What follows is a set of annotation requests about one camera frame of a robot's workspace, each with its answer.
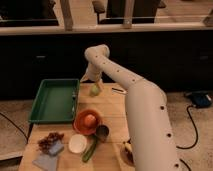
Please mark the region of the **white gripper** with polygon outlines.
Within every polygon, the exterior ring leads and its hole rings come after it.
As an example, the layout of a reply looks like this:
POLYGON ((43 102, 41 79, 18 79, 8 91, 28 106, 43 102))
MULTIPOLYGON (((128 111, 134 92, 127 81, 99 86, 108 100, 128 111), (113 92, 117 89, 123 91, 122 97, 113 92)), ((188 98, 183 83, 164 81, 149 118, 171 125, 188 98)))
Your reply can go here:
POLYGON ((87 80, 91 80, 93 82, 97 82, 96 86, 100 89, 104 89, 104 83, 103 80, 101 79, 101 70, 97 69, 96 67, 89 65, 86 69, 86 76, 83 76, 80 79, 80 83, 83 83, 87 80))

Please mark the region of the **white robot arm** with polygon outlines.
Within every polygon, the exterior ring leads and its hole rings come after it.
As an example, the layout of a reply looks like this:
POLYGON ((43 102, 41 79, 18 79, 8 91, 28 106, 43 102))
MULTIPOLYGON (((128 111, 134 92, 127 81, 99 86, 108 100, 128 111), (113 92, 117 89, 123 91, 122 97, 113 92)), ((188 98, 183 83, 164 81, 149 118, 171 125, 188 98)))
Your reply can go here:
POLYGON ((155 83, 111 61, 107 45, 89 47, 84 55, 88 66, 83 79, 98 82, 105 73, 126 90, 135 171, 182 171, 165 93, 155 83))

